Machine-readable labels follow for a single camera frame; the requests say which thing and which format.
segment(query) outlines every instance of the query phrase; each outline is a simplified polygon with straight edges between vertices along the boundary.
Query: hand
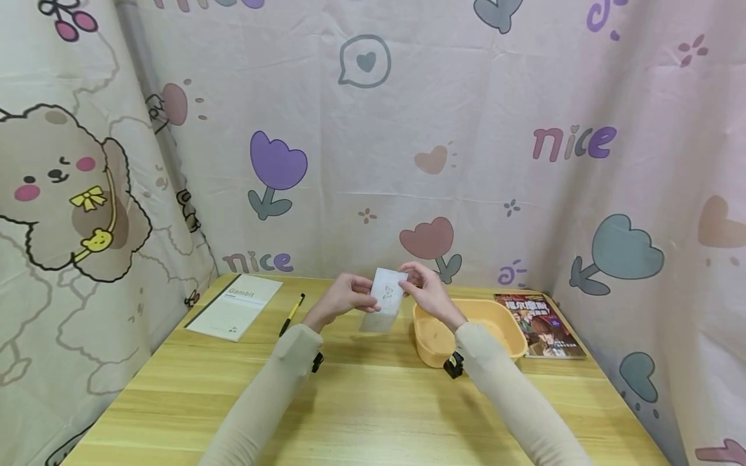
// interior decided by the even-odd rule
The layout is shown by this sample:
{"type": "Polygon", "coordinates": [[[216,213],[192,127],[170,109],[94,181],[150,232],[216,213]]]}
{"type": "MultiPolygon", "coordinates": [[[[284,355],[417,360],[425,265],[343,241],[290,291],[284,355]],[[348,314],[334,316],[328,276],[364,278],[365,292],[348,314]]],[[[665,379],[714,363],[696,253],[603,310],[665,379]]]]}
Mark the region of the hand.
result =
{"type": "Polygon", "coordinates": [[[448,297],[438,274],[419,262],[407,262],[399,267],[399,271],[409,274],[406,281],[399,282],[399,286],[412,295],[425,312],[445,324],[451,332],[455,333],[467,322],[461,309],[448,297]]]}
{"type": "Polygon", "coordinates": [[[302,324],[321,333],[324,326],[352,309],[368,313],[380,311],[376,298],[369,294],[372,286],[373,282],[365,277],[340,274],[319,302],[308,311],[302,324]]]}

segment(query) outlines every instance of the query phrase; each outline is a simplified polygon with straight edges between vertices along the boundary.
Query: plastic basin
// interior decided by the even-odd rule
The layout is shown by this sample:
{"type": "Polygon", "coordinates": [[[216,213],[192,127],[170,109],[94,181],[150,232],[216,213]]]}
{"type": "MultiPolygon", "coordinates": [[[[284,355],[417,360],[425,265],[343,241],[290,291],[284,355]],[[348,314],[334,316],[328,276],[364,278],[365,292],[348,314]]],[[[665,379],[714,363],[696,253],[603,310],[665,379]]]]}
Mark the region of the plastic basin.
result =
{"type": "MultiPolygon", "coordinates": [[[[454,299],[470,322],[477,322],[503,345],[513,361],[528,351],[528,343],[513,314],[492,300],[454,299]]],[[[454,334],[438,319],[427,314],[420,306],[413,308],[415,340],[420,359],[432,368],[442,368],[445,360],[456,350],[454,334]]]]}

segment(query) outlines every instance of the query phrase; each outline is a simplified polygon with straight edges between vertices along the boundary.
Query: left hand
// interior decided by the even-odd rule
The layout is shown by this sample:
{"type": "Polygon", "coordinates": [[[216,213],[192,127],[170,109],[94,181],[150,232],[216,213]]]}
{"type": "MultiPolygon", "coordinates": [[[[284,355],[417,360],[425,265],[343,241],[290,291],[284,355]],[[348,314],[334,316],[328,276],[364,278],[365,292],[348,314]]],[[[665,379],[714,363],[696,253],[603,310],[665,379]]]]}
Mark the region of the left hand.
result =
{"type": "Polygon", "coordinates": [[[321,333],[324,326],[352,309],[368,313],[380,311],[376,298],[369,294],[372,286],[373,282],[365,277],[340,274],[319,302],[308,311],[302,324],[321,333]]]}

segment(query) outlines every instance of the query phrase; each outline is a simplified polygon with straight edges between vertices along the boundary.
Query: pen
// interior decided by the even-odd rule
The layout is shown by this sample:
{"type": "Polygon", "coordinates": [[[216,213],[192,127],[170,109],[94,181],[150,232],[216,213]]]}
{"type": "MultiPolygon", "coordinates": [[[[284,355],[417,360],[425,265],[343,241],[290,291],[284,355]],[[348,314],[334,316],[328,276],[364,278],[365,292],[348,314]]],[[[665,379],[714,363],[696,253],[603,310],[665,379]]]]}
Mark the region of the pen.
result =
{"type": "Polygon", "coordinates": [[[298,310],[299,307],[301,307],[301,304],[303,303],[303,300],[306,299],[305,293],[301,293],[301,296],[298,298],[298,302],[295,303],[295,306],[292,308],[292,311],[290,311],[290,315],[287,319],[285,319],[285,323],[282,326],[282,330],[280,330],[280,336],[285,333],[285,330],[287,330],[287,327],[290,325],[290,321],[292,320],[292,317],[295,315],[295,312],[298,310]]]}

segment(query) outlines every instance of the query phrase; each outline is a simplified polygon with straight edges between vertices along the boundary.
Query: beige sleeve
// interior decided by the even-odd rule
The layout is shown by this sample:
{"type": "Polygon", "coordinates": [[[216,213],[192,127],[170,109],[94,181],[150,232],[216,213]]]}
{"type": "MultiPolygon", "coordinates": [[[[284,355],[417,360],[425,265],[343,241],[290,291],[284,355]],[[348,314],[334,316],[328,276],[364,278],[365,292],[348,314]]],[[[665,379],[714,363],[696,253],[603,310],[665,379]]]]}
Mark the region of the beige sleeve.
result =
{"type": "Polygon", "coordinates": [[[199,466],[255,465],[321,345],[322,337],[305,325],[290,327],[225,417],[199,466]]]}
{"type": "Polygon", "coordinates": [[[459,327],[456,346],[466,373],[535,465],[591,464],[560,415],[484,326],[468,322],[459,327]]]}

